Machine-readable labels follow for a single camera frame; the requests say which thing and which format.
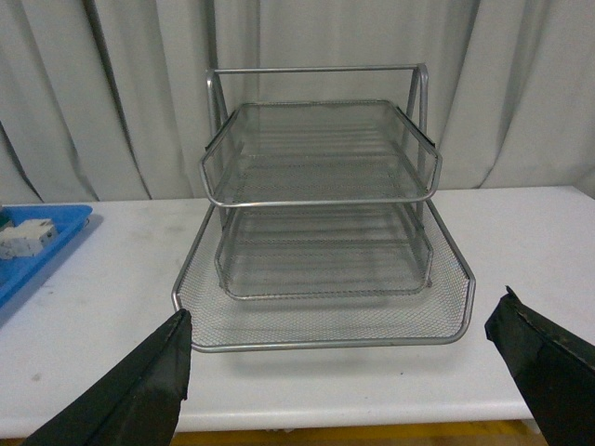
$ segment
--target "wooden floor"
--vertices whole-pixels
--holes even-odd
[[[21,439],[0,439],[18,446]],[[177,434],[172,446],[548,446],[520,421]]]

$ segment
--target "silver metal rod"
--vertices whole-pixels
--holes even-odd
[[[353,67],[288,67],[288,68],[217,68],[217,74],[256,74],[273,72],[382,72],[392,70],[415,70],[419,64],[367,65]]]
[[[217,117],[217,98],[215,94],[215,72],[207,70],[206,72],[206,101],[208,104],[208,122],[211,130],[211,137],[214,138],[218,132],[218,117]]]

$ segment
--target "wire mesh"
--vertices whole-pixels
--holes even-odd
[[[174,288],[192,314],[192,341],[202,351],[443,344],[469,324],[472,275],[430,201],[421,224],[433,248],[430,277],[417,293],[239,301],[219,280],[222,236],[211,207]]]
[[[223,206],[427,198],[440,155],[405,122],[385,100],[243,104],[201,162],[205,188]]]
[[[215,262],[236,299],[418,292],[432,249],[411,205],[253,207],[231,212]]]

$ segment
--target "mesh letter tray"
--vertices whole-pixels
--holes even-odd
[[[220,76],[410,71],[388,100],[257,102],[227,114]],[[425,136],[423,64],[213,70],[211,206],[174,285],[207,352],[446,344],[475,280],[430,197],[442,157]],[[412,121],[419,85],[419,127]]]

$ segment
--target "mesh tray bottom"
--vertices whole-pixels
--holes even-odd
[[[250,203],[415,197],[419,186],[403,173],[401,157],[390,151],[360,156],[242,155],[218,199]]]
[[[423,206],[422,223],[433,247],[431,286],[415,295],[266,301],[237,301],[220,287],[215,256],[221,223],[211,207],[174,290],[177,305],[192,314],[194,347],[214,352],[457,340],[469,323],[474,280],[433,206]]]
[[[412,206],[238,209],[216,254],[234,298],[398,295],[426,283],[431,247]]]

